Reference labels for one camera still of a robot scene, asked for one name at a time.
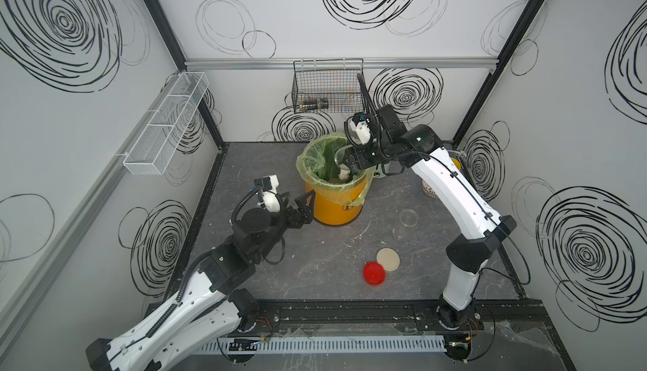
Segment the yellow trash bin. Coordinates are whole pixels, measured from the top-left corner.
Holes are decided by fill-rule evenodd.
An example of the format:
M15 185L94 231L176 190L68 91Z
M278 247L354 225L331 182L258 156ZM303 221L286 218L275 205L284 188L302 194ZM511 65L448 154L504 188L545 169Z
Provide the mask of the yellow trash bin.
M367 182L344 192L339 192L334 197L341 197L343 204L332 201L323 196L322 192L315 192L314 219L320 224L328 226L342 226L353 222L362 212L363 205L348 205L354 202L365 189Z

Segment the cream lid oatmeal jar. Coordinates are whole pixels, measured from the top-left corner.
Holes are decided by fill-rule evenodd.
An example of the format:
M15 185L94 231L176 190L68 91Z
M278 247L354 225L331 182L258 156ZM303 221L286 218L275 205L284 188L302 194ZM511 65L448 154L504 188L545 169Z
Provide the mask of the cream lid oatmeal jar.
M354 175L359 172L356 149L351 145L339 148L335 152L334 160L340 171L338 177L343 183L350 182Z

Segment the red jar lid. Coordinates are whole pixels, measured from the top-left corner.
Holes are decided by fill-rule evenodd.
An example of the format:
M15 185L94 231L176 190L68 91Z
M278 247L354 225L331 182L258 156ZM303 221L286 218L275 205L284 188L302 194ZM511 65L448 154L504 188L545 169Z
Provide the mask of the red jar lid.
M386 279L386 270L376 261L371 261L362 270L364 281L371 286L378 286Z

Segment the cream jar lid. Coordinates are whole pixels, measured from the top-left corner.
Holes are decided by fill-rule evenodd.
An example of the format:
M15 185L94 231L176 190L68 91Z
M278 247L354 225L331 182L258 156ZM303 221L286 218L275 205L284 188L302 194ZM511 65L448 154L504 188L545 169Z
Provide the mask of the cream jar lid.
M400 257L394 249L382 248L377 253L376 262L384 269L384 271L391 273L399 269Z

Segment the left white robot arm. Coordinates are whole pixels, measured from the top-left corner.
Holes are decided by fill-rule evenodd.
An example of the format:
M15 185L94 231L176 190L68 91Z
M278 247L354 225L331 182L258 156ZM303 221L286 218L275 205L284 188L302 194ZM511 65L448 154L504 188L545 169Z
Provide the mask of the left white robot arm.
M235 206L233 232L188 266L176 293L134 327L85 350L92 370L170 370L206 343L256 324L259 304L243 283L289 229L314 219L316 193L291 200L254 187Z

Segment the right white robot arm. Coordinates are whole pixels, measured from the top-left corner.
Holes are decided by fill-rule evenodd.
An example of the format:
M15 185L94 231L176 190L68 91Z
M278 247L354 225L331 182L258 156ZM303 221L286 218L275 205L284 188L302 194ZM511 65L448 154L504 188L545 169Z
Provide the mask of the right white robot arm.
M363 109L345 123L348 145L336 152L335 163L351 174L397 162L426 182L453 216L460 234L446 248L451 268L436 317L444 328L457 330L467 320L480 273L517 222L477 193L429 126L406 128L392 106L373 102L363 75L357 80Z

